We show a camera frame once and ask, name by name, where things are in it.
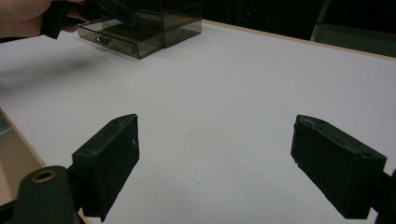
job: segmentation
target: human hand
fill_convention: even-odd
[[[84,0],[68,1],[81,3]],[[50,4],[51,0],[0,0],[0,38],[39,35],[44,12],[49,9]],[[85,21],[73,8],[67,16]],[[63,30],[75,32],[76,27],[66,23]]]

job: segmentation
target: transparent plastic box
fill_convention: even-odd
[[[133,27],[103,18],[78,25],[79,36],[142,59],[202,32],[201,0],[120,1],[138,17]]]
[[[120,21],[101,19],[77,26],[81,38],[142,59],[163,47],[163,33],[149,26],[133,29]]]

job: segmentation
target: finger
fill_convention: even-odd
[[[73,33],[77,30],[77,28],[75,25],[65,22],[64,25],[62,26],[62,30],[68,33]]]
[[[79,14],[79,10],[77,8],[73,8],[73,7],[71,7],[69,9],[69,11],[67,12],[67,17],[71,17],[71,18],[74,18],[74,19],[79,19],[81,21],[89,21],[89,20],[85,19],[84,17],[82,17]]]

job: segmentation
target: dark background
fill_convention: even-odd
[[[203,18],[310,39],[324,0],[203,0]],[[396,0],[331,0],[324,22],[396,34]]]

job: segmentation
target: hole in cylinder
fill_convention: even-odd
[[[37,175],[35,175],[33,177],[32,181],[36,182],[36,183],[45,182],[47,180],[52,179],[55,175],[56,175],[55,171],[46,170],[46,171],[40,172]]]

